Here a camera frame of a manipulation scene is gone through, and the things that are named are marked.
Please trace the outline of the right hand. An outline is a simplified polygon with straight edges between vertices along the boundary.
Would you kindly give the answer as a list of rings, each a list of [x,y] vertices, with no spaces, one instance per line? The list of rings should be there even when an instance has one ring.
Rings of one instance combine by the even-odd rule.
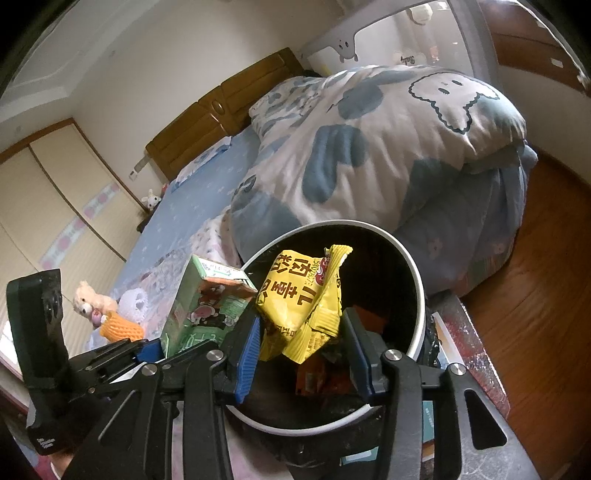
[[[74,453],[69,450],[55,452],[48,456],[51,470],[57,479],[61,479],[74,457]]]

